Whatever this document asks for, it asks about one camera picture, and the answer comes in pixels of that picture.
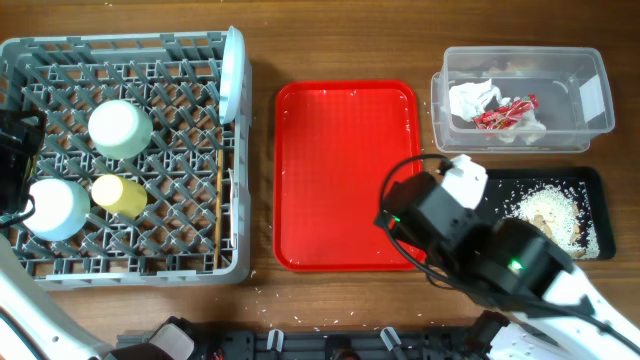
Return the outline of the light blue food bowl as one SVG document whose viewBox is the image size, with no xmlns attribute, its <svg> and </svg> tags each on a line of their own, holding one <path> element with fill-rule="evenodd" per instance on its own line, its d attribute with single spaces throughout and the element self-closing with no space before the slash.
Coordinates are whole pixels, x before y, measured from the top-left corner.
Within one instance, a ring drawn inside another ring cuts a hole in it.
<svg viewBox="0 0 640 360">
<path fill-rule="evenodd" d="M 153 121 L 141 108 L 127 101 L 110 100 L 90 114 L 88 132 L 101 155 L 115 160 L 129 159 L 149 145 Z"/>
</svg>

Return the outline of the yellow cup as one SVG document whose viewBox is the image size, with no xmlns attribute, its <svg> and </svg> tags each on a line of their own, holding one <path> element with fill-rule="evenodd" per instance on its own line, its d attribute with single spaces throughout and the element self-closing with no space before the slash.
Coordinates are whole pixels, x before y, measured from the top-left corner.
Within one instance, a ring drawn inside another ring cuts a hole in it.
<svg viewBox="0 0 640 360">
<path fill-rule="evenodd" d="M 147 192 L 142 185 L 111 174 L 100 176 L 93 183 L 91 197 L 108 212 L 129 218 L 140 215 L 147 205 Z"/>
</svg>

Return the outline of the large white plate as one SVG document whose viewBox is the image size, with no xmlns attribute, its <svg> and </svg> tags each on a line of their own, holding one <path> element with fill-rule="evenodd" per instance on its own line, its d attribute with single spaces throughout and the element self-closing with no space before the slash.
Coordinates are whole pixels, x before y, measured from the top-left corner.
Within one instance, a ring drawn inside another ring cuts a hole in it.
<svg viewBox="0 0 640 360">
<path fill-rule="evenodd" d="M 219 89 L 219 121 L 231 123 L 237 116 L 246 62 L 246 47 L 242 33 L 230 26 L 224 46 Z"/>
</svg>

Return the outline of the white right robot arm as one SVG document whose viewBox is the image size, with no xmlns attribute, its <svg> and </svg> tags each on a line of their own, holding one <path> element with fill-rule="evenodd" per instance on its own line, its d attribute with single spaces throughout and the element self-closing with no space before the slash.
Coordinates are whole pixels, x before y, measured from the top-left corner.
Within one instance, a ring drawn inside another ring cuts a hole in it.
<svg viewBox="0 0 640 360">
<path fill-rule="evenodd" d="M 638 358 L 638 328 L 535 226 L 490 225 L 459 206 L 423 211 L 417 222 L 442 280 L 476 304 L 513 314 L 578 359 Z"/>
</svg>

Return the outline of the wooden chopstick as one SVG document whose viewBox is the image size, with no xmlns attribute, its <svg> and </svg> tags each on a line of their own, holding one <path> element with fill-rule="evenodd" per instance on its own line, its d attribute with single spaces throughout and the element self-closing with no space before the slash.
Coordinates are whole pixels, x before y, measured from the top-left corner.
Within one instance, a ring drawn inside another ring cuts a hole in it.
<svg viewBox="0 0 640 360">
<path fill-rule="evenodd" d="M 214 255 L 213 255 L 213 269 L 218 268 L 220 244 L 221 244 L 221 200 L 222 200 L 222 178 L 223 178 L 223 150 L 217 150 L 216 153 L 216 198 L 215 198 L 215 217 L 216 222 L 214 226 Z"/>
</svg>

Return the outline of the white napkin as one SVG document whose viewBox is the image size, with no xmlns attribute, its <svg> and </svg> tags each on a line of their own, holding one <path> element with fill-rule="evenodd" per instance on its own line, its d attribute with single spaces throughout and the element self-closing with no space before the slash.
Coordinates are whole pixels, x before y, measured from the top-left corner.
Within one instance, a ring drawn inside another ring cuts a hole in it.
<svg viewBox="0 0 640 360">
<path fill-rule="evenodd" d="M 524 97 L 503 96 L 499 87 L 494 85 L 491 79 L 480 83 L 466 82 L 449 89 L 451 113 L 473 124 L 474 117 Z M 541 139 L 547 130 L 546 126 L 535 116 L 538 107 L 526 113 L 522 120 L 510 129 L 489 131 L 498 131 L 497 138 L 504 143 L 513 143 L 517 137 L 520 137 L 527 145 L 530 145 Z"/>
</svg>

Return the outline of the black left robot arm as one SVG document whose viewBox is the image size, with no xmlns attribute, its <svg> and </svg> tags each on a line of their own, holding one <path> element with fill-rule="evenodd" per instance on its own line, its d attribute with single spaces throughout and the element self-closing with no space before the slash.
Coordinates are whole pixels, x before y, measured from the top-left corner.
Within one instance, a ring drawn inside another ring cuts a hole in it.
<svg viewBox="0 0 640 360">
<path fill-rule="evenodd" d="M 28 193 L 44 142 L 47 117 L 40 111 L 1 112 L 1 228 L 35 213 Z M 184 321 L 167 319 L 145 342 L 114 348 L 64 312 L 21 265 L 1 238 L 1 320 L 36 359 L 193 359 L 197 344 Z"/>
</svg>

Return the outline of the white plastic fork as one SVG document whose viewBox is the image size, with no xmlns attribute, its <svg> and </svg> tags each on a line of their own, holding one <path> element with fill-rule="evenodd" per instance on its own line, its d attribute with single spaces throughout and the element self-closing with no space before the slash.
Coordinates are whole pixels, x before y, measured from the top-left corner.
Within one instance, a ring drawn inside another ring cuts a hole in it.
<svg viewBox="0 0 640 360">
<path fill-rule="evenodd" d="M 234 169 L 228 169 L 228 173 L 229 173 L 229 215 L 230 215 L 230 222 L 233 223 L 234 211 L 235 211 L 234 199 L 235 199 L 235 192 L 236 192 Z"/>
</svg>

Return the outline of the red ketchup sachet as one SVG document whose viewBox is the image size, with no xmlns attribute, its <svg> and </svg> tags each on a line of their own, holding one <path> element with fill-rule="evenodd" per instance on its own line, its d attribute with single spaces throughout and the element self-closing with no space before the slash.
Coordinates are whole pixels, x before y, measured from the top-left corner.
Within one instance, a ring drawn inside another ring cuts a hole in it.
<svg viewBox="0 0 640 360">
<path fill-rule="evenodd" d="M 534 94 L 502 105 L 495 110 L 489 110 L 473 118 L 473 122 L 480 130 L 510 129 L 522 120 L 524 115 L 539 106 Z"/>
</svg>

